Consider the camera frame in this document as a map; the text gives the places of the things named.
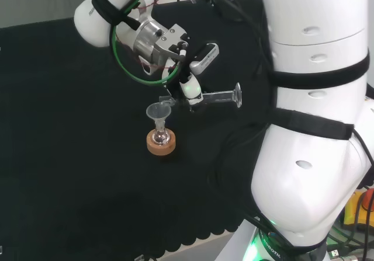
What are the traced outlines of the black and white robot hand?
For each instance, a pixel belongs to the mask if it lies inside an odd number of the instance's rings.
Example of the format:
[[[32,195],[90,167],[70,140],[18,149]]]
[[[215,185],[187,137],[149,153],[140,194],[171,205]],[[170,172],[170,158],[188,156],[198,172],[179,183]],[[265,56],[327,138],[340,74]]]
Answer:
[[[167,85],[170,97],[167,103],[171,106],[188,107],[196,112],[204,98],[199,81],[190,70],[183,70],[171,83]]]

